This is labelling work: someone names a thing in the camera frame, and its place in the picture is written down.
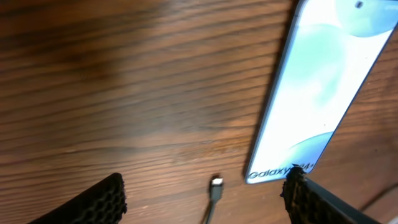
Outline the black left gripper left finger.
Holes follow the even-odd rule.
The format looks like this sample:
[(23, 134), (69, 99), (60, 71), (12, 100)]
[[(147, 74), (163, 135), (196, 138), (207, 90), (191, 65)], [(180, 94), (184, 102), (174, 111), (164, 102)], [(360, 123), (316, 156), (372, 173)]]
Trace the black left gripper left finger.
[(126, 212), (123, 177), (113, 173), (29, 224), (118, 224)]

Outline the Samsung Galaxy smartphone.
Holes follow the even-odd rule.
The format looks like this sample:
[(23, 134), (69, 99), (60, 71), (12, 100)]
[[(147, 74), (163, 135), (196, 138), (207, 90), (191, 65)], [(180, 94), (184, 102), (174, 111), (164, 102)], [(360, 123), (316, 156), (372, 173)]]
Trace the Samsung Galaxy smartphone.
[(245, 173), (311, 172), (397, 26), (390, 0), (299, 1)]

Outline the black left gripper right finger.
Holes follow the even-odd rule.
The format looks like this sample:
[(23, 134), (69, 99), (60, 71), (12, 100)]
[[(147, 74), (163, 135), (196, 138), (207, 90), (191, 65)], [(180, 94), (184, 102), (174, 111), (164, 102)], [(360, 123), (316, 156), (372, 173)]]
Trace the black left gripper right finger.
[(291, 167), (280, 196), (292, 224), (379, 224), (307, 178), (300, 166)]

